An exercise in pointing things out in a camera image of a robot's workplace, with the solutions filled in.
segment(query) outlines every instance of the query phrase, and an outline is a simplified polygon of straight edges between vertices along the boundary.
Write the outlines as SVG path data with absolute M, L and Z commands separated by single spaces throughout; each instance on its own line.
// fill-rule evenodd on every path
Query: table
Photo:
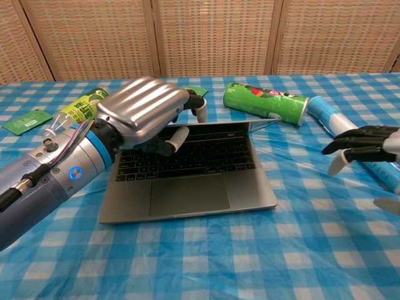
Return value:
M 210 121 L 258 118 L 223 106 L 229 81 L 320 95 L 358 126 L 398 126 L 400 74 L 167 79 L 200 85 Z M 53 114 L 98 84 L 24 82 L 0 87 L 0 125 L 32 109 Z M 186 113 L 180 123 L 195 119 Z M 39 145 L 0 128 L 0 168 Z M 98 223 L 109 172 L 0 252 L 0 298 L 397 299 L 400 218 L 374 206 L 393 197 L 358 163 L 326 172 L 329 134 L 310 115 L 251 135 L 276 209 L 118 226 Z

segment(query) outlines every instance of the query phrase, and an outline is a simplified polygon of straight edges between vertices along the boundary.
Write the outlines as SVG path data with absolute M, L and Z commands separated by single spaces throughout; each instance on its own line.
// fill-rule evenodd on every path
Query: green pringles can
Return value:
M 230 82 L 224 93 L 227 108 L 246 111 L 258 116 L 281 119 L 298 126 L 303 121 L 309 98 L 295 96 L 243 83 Z

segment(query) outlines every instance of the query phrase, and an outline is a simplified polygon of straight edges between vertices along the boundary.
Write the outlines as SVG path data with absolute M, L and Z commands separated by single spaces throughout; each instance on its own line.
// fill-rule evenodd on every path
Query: robotic hand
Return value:
M 142 77 L 102 100 L 96 121 L 44 140 L 0 170 L 0 251 L 109 168 L 119 149 L 176 152 L 189 129 L 180 127 L 167 141 L 158 133 L 185 109 L 206 122 L 206 101 L 195 92 Z
M 335 175 L 352 161 L 400 162 L 400 127 L 364 126 L 339 134 L 323 154 L 342 150 L 332 162 L 328 174 Z

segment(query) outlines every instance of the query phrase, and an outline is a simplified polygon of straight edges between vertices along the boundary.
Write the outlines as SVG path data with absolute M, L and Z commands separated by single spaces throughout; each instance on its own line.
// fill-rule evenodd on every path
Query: rattan screen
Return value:
M 279 26 L 272 73 L 381 72 L 400 37 L 400 1 L 285 0 Z
M 159 75 L 149 0 L 22 3 L 57 80 Z
M 161 74 L 264 74 L 274 0 L 152 0 Z
M 53 80 L 18 1 L 0 0 L 0 85 Z

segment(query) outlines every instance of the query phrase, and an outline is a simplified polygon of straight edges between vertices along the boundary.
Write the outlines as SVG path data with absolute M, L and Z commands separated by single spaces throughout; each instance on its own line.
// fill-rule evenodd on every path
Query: laptop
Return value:
M 277 200 L 249 133 L 274 119 L 173 124 L 189 136 L 177 153 L 163 157 L 120 151 L 113 164 L 100 223 L 129 223 L 272 208 Z

